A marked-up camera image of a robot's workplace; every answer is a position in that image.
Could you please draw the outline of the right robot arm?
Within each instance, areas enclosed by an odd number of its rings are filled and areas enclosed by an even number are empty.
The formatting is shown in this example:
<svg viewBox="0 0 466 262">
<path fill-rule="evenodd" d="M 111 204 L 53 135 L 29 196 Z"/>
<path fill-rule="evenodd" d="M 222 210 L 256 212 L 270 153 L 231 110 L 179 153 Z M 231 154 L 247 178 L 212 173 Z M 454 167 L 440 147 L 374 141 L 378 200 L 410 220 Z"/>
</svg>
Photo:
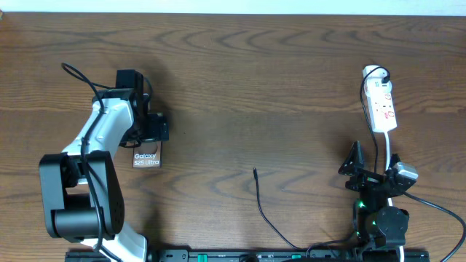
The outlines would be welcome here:
<svg viewBox="0 0 466 262">
<path fill-rule="evenodd" d="M 353 226 L 358 237 L 355 254 L 358 259 L 363 260 L 369 253 L 392 252 L 403 246 L 406 243 L 409 214 L 406 210 L 388 205 L 388 199 L 403 194 L 414 181 L 400 175 L 394 167 L 382 175 L 366 170 L 358 141 L 352 144 L 339 174 L 349 176 L 345 187 L 359 193 L 353 212 Z"/>
</svg>

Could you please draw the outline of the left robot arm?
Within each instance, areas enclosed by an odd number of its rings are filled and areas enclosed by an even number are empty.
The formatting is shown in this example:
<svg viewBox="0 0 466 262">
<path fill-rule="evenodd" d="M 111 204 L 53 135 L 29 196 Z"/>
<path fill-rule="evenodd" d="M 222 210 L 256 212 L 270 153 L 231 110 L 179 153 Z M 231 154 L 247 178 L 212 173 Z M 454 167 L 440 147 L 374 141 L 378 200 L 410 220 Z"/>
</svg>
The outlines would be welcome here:
<svg viewBox="0 0 466 262">
<path fill-rule="evenodd" d="M 125 202 L 114 167 L 120 146 L 143 143 L 158 116 L 151 96 L 130 88 L 96 92 L 92 112 L 59 154 L 39 162 L 44 220 L 52 238 L 91 247 L 109 261 L 158 261 L 148 239 L 125 220 Z"/>
</svg>

